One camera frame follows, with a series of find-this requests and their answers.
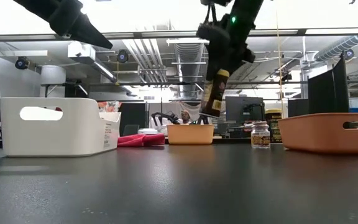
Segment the orange plastic bin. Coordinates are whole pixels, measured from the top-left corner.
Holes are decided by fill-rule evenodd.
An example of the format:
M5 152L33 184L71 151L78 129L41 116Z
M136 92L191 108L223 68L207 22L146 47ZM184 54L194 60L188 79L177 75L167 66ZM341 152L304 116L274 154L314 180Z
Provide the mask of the orange plastic bin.
M344 123L358 121L358 113L322 113L281 119L278 127L288 149L330 154L358 154L358 129Z
M212 144L212 124L167 125L169 144Z

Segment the white container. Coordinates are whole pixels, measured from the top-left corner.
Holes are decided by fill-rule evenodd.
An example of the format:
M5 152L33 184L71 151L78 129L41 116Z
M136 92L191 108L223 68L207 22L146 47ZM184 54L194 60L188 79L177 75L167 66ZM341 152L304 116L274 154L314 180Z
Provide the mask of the white container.
M84 98L2 98L7 156L88 156L117 148L121 113Z

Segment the desk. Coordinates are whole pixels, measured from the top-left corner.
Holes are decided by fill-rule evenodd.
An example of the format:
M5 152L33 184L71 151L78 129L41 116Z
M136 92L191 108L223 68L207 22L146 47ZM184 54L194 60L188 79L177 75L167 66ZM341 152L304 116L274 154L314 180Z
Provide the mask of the desk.
M162 149L53 159L0 151L0 223L358 223L358 156Z

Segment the person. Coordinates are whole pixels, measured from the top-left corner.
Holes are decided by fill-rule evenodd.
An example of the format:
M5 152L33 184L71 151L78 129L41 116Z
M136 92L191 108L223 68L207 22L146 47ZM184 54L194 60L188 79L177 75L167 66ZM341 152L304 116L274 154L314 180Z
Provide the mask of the person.
M189 124L190 123L190 114L189 111L184 110L181 112L181 119L183 120L183 124Z

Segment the ceiling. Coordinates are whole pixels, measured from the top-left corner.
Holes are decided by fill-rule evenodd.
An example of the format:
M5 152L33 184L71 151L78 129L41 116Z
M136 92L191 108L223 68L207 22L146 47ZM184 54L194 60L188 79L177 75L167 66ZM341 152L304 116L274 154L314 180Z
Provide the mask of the ceiling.
M343 38L343 36L329 36L329 37L305 37L306 52L317 52L329 46L333 42ZM135 71L137 70L137 62L133 57L129 57L127 63L116 62L116 55L119 50L127 50L122 40L111 40L113 48L111 50L96 47L97 58L102 61L110 71ZM38 66L42 65L61 65L67 70L68 78L82 79L85 83L100 82L100 73L88 65L75 64L72 59L67 57L67 47L71 41L38 41L38 42L3 42L0 46L0 51L10 50L47 50L47 56L29 57L31 61ZM176 62L174 51L174 44L167 44L166 39L157 39L158 48L161 54L163 64L166 67L176 68L172 62ZM247 40L249 48L252 49L257 58L272 58L278 57L278 47L280 46L285 58L281 63L289 62L292 57L302 56L303 37L250 37ZM355 58L347 62L347 74L351 80L358 80L358 46L353 48ZM207 59L208 54L203 54L202 61ZM15 61L15 57L10 57L10 60ZM280 67L278 60L271 60L268 62L256 62L253 64L246 64L237 72L232 74L230 80L239 81L262 81L269 76L275 75L274 71ZM295 66L292 70L300 70L300 66ZM206 65L200 66L199 75L204 76L206 73ZM118 75L119 82L139 82L137 74L120 73ZM232 85L231 88L250 88L250 85Z

